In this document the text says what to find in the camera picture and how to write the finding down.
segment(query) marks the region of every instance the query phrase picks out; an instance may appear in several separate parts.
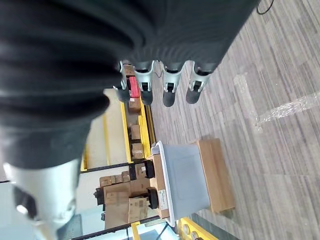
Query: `white plastic bin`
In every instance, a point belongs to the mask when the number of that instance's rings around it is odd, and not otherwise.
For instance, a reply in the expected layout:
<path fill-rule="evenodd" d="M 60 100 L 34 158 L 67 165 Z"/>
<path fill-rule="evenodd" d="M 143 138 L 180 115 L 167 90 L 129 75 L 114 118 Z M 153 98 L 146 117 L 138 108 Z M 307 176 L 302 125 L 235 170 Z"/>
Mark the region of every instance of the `white plastic bin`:
<path fill-rule="evenodd" d="M 206 179 L 196 144 L 170 145 L 158 141 L 151 153 L 160 154 L 170 214 L 169 224 L 210 206 Z"/>

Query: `brown cardboard box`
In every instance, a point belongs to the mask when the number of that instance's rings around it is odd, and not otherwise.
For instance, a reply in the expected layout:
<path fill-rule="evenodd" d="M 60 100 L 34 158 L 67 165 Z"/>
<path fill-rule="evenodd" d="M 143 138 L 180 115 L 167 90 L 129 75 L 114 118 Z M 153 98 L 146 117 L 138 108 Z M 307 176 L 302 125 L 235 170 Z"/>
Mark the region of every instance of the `brown cardboard box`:
<path fill-rule="evenodd" d="M 115 177 L 115 183 L 116 183 L 116 184 L 120 184 L 120 183 L 123 182 L 122 174 L 120 174 L 120 175 L 114 175 L 114 177 Z"/>
<path fill-rule="evenodd" d="M 136 179 L 144 179 L 147 176 L 146 167 L 144 163 L 136 164 L 134 168 Z"/>
<path fill-rule="evenodd" d="M 200 151 L 211 211 L 217 213 L 234 208 L 235 199 L 220 140 L 200 140 L 196 144 Z"/>
<path fill-rule="evenodd" d="M 122 195 L 119 197 L 119 201 L 116 201 L 115 204 L 106 204 L 105 205 L 105 220 L 104 227 L 105 229 L 110 229 L 114 227 L 118 227 L 121 225 L 125 225 L 128 223 L 129 217 L 129 198 L 128 193 L 116 192 L 116 194 Z M 109 197 L 109 193 L 104 198 L 104 201 L 107 202 L 107 197 Z"/>
<path fill-rule="evenodd" d="M 99 179 L 100 187 L 109 186 L 116 183 L 115 176 L 102 176 Z"/>
<path fill-rule="evenodd" d="M 129 198 L 128 223 L 147 218 L 148 207 L 146 198 Z"/>
<path fill-rule="evenodd" d="M 135 76 L 135 69 L 133 65 L 130 64 L 124 64 L 124 74 L 126 76 Z"/>
<path fill-rule="evenodd" d="M 141 139 L 140 135 L 140 126 L 139 125 L 132 125 L 130 127 L 131 129 L 131 139 L 132 140 L 139 140 Z"/>
<path fill-rule="evenodd" d="M 150 187 L 156 188 L 158 192 L 159 207 L 156 209 L 156 211 L 160 218 L 168 218 L 170 216 L 169 205 L 160 154 L 152 155 L 147 159 L 151 160 L 154 166 L 155 177 L 150 179 Z"/>
<path fill-rule="evenodd" d="M 130 182 L 122 182 L 122 183 L 118 183 L 110 186 L 105 186 L 103 188 L 104 197 L 106 197 L 108 193 L 119 193 L 119 192 L 127 192 L 129 197 L 131 197 Z"/>
<path fill-rule="evenodd" d="M 150 181 L 148 178 L 141 178 L 137 180 L 130 181 L 131 186 L 131 196 L 139 196 L 141 194 L 146 194 L 147 188 L 150 187 Z"/>
<path fill-rule="evenodd" d="M 127 191 L 108 192 L 104 199 L 104 203 L 107 205 L 126 203 L 128 202 L 128 198 L 129 193 Z"/>
<path fill-rule="evenodd" d="M 144 158 L 144 147 L 142 143 L 132 144 L 132 155 L 133 159 L 143 159 Z"/>
<path fill-rule="evenodd" d="M 122 175 L 122 180 L 123 180 L 124 183 L 130 182 L 129 171 L 123 171 L 121 175 Z"/>
<path fill-rule="evenodd" d="M 108 193 L 127 192 L 129 197 L 137 197 L 141 194 L 146 194 L 148 192 L 147 187 L 150 187 L 149 179 L 142 178 L 110 186 L 105 186 L 103 188 L 103 194 L 104 197 L 106 197 Z"/>
<path fill-rule="evenodd" d="M 131 97 L 128 102 L 128 112 L 130 114 L 138 114 L 141 111 L 140 98 Z"/>

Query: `red box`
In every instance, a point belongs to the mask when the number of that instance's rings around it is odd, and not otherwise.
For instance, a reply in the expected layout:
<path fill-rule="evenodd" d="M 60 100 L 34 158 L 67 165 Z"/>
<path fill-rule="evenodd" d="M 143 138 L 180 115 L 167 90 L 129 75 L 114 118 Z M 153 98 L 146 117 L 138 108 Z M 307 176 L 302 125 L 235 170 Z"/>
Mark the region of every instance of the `red box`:
<path fill-rule="evenodd" d="M 131 98 L 140 98 L 140 89 L 139 89 L 139 85 L 138 85 L 136 77 L 130 76 L 129 81 L 130 81 L 130 90 L 129 90 L 130 97 Z"/>

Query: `wooden board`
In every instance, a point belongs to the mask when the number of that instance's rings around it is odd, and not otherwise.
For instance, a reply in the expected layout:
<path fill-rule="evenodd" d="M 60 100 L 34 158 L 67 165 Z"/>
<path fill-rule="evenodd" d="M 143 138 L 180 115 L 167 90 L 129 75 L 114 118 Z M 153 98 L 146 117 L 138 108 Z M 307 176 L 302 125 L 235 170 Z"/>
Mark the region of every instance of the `wooden board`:
<path fill-rule="evenodd" d="M 200 140 L 196 144 L 200 151 L 211 211 L 220 212 L 234 208 L 235 199 L 220 140 Z"/>

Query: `black cable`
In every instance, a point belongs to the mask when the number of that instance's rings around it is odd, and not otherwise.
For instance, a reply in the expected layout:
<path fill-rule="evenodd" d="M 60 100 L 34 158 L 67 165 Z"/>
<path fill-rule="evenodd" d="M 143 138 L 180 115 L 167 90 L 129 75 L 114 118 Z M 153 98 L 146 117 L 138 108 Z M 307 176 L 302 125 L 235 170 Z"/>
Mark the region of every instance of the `black cable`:
<path fill-rule="evenodd" d="M 161 78 L 161 76 L 164 74 L 164 71 L 162 70 L 160 75 L 158 75 L 155 71 L 153 72 L 158 78 Z"/>
<path fill-rule="evenodd" d="M 161 231 L 161 233 L 159 234 L 159 236 L 156 238 L 156 240 L 159 240 L 161 238 L 161 235 L 164 233 L 164 231 L 166 230 L 166 228 L 169 226 L 169 223 L 166 223 L 166 225 L 164 226 L 163 230 Z"/>
<path fill-rule="evenodd" d="M 259 4 L 256 6 L 256 13 L 259 14 L 259 15 L 265 15 L 267 12 L 269 12 L 269 10 L 271 9 L 272 5 L 274 4 L 274 1 L 275 0 L 272 0 L 270 6 L 268 7 L 268 9 L 264 12 L 260 12 L 259 11 Z"/>

